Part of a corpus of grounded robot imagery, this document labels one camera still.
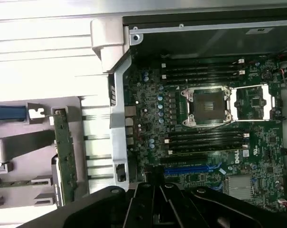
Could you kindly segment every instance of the green circuit board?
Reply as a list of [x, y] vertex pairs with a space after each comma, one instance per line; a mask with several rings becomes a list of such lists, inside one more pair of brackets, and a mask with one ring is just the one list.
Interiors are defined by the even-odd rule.
[[[213, 62], [229, 62], [235, 57], [200, 59], [200, 64]], [[208, 186], [213, 189], [230, 194], [239, 199], [246, 200], [260, 207], [272, 207], [283, 210], [277, 199], [283, 198], [284, 185], [284, 159], [280, 154], [283, 146], [282, 122], [247, 121], [233, 122], [220, 126], [221, 131], [242, 129], [249, 134], [247, 148], [228, 150], [210, 150], [195, 153], [194, 159], [182, 159], [182, 156], [191, 156], [189, 150], [181, 150], [178, 154], [168, 152], [165, 139], [170, 133], [186, 133], [204, 130], [185, 126], [187, 119], [187, 100], [182, 96], [182, 91], [190, 88], [204, 88], [196, 93], [205, 93], [206, 87], [212, 92], [220, 90], [215, 86], [254, 86], [267, 84], [269, 93], [275, 98], [275, 106], [280, 106], [280, 81], [279, 74], [273, 74], [271, 79], [262, 77], [265, 70], [278, 68], [275, 60], [263, 60], [253, 64], [243, 65], [245, 73], [240, 80], [212, 83], [191, 84], [163, 83], [163, 65], [161, 62], [153, 66], [136, 68], [135, 66], [124, 75], [125, 105], [136, 111], [128, 114], [126, 118], [133, 120], [133, 125], [127, 124], [127, 144], [129, 157], [136, 157], [137, 175], [131, 176], [131, 182], [144, 181], [144, 170], [148, 165], [162, 165], [165, 168], [197, 167], [208, 165], [215, 167], [212, 172], [165, 173], [167, 182], [181, 183], [186, 189], [197, 186]], [[262, 106], [261, 87], [239, 89], [237, 102], [240, 103], [238, 115], [242, 119], [261, 120], [264, 113]], [[221, 124], [222, 120], [204, 121], [199, 124]]]

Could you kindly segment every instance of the motherboard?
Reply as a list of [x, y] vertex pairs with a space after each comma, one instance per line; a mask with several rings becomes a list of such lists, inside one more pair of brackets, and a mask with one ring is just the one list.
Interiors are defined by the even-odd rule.
[[163, 59], [124, 75], [130, 182], [207, 186], [283, 210], [279, 63], [259, 57]]

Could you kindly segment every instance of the cpu socket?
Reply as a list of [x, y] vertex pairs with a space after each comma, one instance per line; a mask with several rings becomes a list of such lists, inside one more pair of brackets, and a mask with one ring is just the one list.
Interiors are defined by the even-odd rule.
[[183, 125], [205, 127], [231, 120], [228, 109], [231, 89], [226, 86], [193, 87], [181, 92], [187, 99], [188, 117]]
[[[251, 88], [261, 88], [262, 96], [254, 97], [251, 107], [260, 107], [263, 116], [259, 119], [242, 119], [235, 104], [238, 102], [237, 91]], [[181, 96], [186, 98], [187, 119], [182, 124], [188, 127], [208, 127], [221, 125], [225, 122], [252, 122], [271, 120], [271, 113], [275, 108], [275, 98], [270, 95], [267, 84], [249, 85], [243, 87], [208, 86], [192, 87], [181, 91]]]

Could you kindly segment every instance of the label sticker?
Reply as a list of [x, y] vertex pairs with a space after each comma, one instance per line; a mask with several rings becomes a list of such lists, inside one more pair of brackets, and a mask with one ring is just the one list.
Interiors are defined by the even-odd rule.
[[243, 151], [242, 151], [242, 156], [243, 156], [244, 158], [249, 157], [249, 156], [250, 156], [249, 150], [243, 150]]
[[247, 35], [250, 34], [265, 34], [273, 30], [274, 28], [252, 28], [249, 31], [247, 31]]
[[222, 168], [219, 169], [219, 172], [221, 172], [223, 175], [225, 175], [227, 172], [224, 171]]

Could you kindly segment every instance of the chipset heatsink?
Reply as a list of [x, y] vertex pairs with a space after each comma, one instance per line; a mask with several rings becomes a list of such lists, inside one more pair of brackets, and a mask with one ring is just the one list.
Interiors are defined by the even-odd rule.
[[228, 181], [228, 195], [239, 200], [250, 200], [253, 198], [251, 177], [249, 175], [230, 176]]

